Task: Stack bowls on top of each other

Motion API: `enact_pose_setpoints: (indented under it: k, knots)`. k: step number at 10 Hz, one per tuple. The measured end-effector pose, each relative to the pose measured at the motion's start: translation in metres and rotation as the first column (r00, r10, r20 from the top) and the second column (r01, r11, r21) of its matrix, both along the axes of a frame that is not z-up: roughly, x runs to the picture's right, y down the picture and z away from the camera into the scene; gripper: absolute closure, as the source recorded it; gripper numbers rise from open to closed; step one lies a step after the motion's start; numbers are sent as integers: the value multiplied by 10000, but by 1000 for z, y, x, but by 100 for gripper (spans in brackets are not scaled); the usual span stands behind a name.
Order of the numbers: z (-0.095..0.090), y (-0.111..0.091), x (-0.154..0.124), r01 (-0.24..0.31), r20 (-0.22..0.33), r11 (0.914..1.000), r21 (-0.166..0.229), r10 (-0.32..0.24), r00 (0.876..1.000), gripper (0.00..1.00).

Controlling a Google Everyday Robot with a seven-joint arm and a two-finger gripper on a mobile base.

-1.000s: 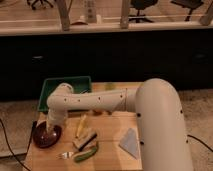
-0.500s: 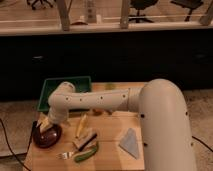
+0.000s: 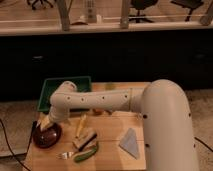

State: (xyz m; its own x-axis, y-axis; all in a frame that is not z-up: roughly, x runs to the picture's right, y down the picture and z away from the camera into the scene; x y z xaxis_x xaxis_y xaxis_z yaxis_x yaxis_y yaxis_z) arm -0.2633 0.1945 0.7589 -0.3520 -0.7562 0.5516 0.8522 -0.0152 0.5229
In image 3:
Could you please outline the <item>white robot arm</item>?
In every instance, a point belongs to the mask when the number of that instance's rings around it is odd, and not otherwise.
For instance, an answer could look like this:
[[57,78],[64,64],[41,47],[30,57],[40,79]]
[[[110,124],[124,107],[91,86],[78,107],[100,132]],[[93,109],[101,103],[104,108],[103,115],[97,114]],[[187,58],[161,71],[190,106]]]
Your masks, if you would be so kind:
[[144,88],[94,92],[64,82],[51,94],[40,129],[66,120],[72,109],[95,108],[142,115],[147,171],[199,171],[189,102],[175,82],[160,79]]

